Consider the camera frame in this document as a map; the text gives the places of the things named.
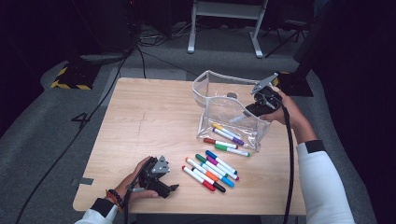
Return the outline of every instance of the table top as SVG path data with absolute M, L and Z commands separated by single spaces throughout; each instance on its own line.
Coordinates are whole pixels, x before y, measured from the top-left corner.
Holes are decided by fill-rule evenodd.
M 243 105 L 252 101 L 250 89 L 246 93 L 238 97 Z M 290 176 L 286 127 L 273 122 L 262 139 L 261 151 L 250 150 L 248 158 L 215 150 L 196 138 L 201 113 L 193 99 L 192 82 L 120 78 L 83 175 L 93 182 L 79 185 L 74 208 L 89 209 L 96 198 L 105 196 L 105 189 L 115 188 L 144 158 L 164 155 L 171 172 L 160 180 L 168 186 L 180 186 L 166 199 L 137 200 L 130 212 L 283 215 Z M 208 190 L 181 169 L 183 165 L 191 167 L 186 157 L 198 161 L 195 154 L 205 156 L 207 149 L 238 171 L 240 179 L 232 179 L 233 188 L 219 182 L 225 193 Z M 304 215 L 296 156 L 294 164 L 290 214 Z

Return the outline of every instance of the clear plastic bag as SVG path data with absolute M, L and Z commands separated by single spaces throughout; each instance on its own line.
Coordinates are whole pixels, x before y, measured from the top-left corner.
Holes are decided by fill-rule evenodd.
M 267 134 L 271 122 L 261 120 L 248 112 L 245 106 L 254 103 L 250 95 L 257 80 L 227 77 L 205 71 L 192 83 L 195 102 L 203 108 L 198 138 L 213 138 L 230 142 L 213 132 L 213 123 L 241 137 L 244 148 L 260 151 L 261 140 Z

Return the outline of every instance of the marker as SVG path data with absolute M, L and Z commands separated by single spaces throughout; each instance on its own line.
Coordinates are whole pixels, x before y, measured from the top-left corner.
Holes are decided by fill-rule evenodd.
M 238 146 L 235 145 L 235 144 L 220 142 L 218 140 L 211 139 L 211 138 L 204 138 L 204 142 L 212 144 L 212 145 L 218 144 L 218 145 L 222 145 L 222 146 L 225 146 L 225 147 L 231 147 L 231 148 L 235 148 L 235 149 L 238 148 Z
M 186 166 L 182 166 L 181 167 L 182 170 L 184 170 L 187 174 L 189 174 L 190 176 L 194 177 L 198 182 L 200 182 L 202 185 L 204 185 L 205 187 L 207 187 L 208 189 L 215 191 L 215 187 L 213 187 L 213 185 L 211 185 L 209 182 L 207 182 L 206 180 L 202 179 L 200 176 L 196 175 L 192 170 L 190 170 L 188 167 Z
M 229 134 L 224 133 L 224 132 L 220 131 L 220 130 L 217 129 L 217 128 L 213 128 L 213 132 L 218 133 L 219 135 L 221 135 L 221 136 L 223 136 L 223 137 L 225 137 L 225 138 L 230 139 L 231 141 L 235 142 L 235 143 L 238 144 L 238 145 L 243 146 L 243 145 L 245 144 L 242 140 L 237 139 L 237 138 L 235 138 L 235 137 L 232 137 L 232 136 L 230 136 Z
M 208 176 L 204 175 L 203 173 L 199 172 L 198 169 L 196 168 L 192 168 L 191 169 L 195 174 L 197 174 L 198 176 L 200 176 L 202 179 L 206 180 L 209 184 L 213 185 L 213 187 L 215 187 L 216 189 L 218 189 L 221 192 L 225 192 L 225 188 L 218 184 L 217 182 L 213 181 L 211 178 L 209 178 Z
M 204 164 L 208 165 L 210 168 L 212 168 L 213 170 L 215 170 L 217 173 L 219 173 L 220 175 L 224 175 L 227 177 L 227 173 L 225 173 L 224 171 L 220 170 L 220 168 L 216 167 L 212 162 L 208 161 L 207 159 L 205 159 L 204 157 L 202 157 L 200 154 L 195 154 L 195 158 L 198 159 L 198 161 L 203 162 Z
M 223 165 L 226 169 L 228 169 L 229 171 L 233 172 L 234 174 L 238 174 L 238 172 L 229 164 L 227 164 L 225 161 L 222 161 L 218 156 L 215 155 L 215 153 L 207 150 L 206 155 L 210 156 L 211 158 L 213 158 L 215 161 L 218 161 L 221 165 Z
M 227 186 L 233 188 L 234 183 L 233 181 L 229 180 L 227 177 L 218 174 L 216 171 L 214 171 L 212 168 L 210 168 L 208 165 L 204 164 L 203 162 L 201 162 L 201 166 L 206 169 L 207 171 L 210 171 L 212 174 L 214 174 L 215 176 L 217 176 L 224 184 L 226 184 Z
M 238 155 L 241 155 L 241 156 L 250 157 L 250 153 L 248 153 L 246 151 L 241 151 L 241 150 L 233 149 L 233 148 L 230 148 L 230 147 L 224 147 L 224 146 L 221 146 L 221 145 L 215 145 L 215 148 L 217 148 L 219 150 L 222 150 L 222 151 L 232 152 L 232 153 L 235 153 L 235 154 L 238 154 Z
M 234 180 L 239 180 L 239 176 L 234 174 L 233 172 L 229 171 L 226 169 L 223 165 L 221 165 L 218 161 L 213 160 L 211 157 L 206 157 L 208 161 L 210 161 L 212 164 L 214 164 L 216 167 L 219 167 L 220 170 L 224 171 L 227 175 L 229 175 L 232 179 Z
M 235 138 L 237 138 L 237 139 L 239 139 L 239 140 L 242 139 L 241 136 L 237 135 L 236 133 L 232 133 L 232 132 L 228 131 L 227 129 L 221 127 L 221 126 L 220 126 L 219 124 L 217 124 L 217 123 L 212 123 L 212 126 L 213 126 L 214 128 L 217 128 L 217 129 L 221 130 L 221 131 L 224 132 L 224 133 L 229 134 L 229 135 L 232 136 L 232 137 L 235 137 Z
M 186 162 L 188 162 L 190 165 L 195 167 L 197 170 L 201 171 L 203 174 L 207 175 L 207 177 L 211 178 L 213 181 L 219 180 L 219 178 L 217 176 L 215 176 L 214 174 L 212 174 L 212 172 L 207 171 L 206 169 L 204 169 L 202 166 L 200 166 L 198 163 L 196 163 L 192 159 L 187 157 Z

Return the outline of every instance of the metal stand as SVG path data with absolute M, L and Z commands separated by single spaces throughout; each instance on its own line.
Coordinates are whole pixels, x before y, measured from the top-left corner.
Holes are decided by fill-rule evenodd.
M 247 6 L 228 3 L 200 2 L 198 0 L 194 0 L 191 12 L 191 33 L 187 52 L 194 53 L 195 51 L 195 21 L 196 16 L 201 15 L 257 20 L 254 32 L 249 32 L 249 35 L 256 56 L 258 58 L 262 58 L 262 50 L 260 48 L 259 42 L 257 41 L 257 34 L 259 33 L 260 26 L 262 25 L 262 18 L 264 16 L 267 3 L 268 0 L 263 0 L 261 6 Z

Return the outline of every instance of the bracelet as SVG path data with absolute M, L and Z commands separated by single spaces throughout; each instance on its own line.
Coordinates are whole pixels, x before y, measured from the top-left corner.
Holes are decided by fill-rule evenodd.
M 111 198 L 113 203 L 119 208 L 119 212 L 122 211 L 123 208 L 122 198 L 114 189 L 106 190 L 106 196 Z

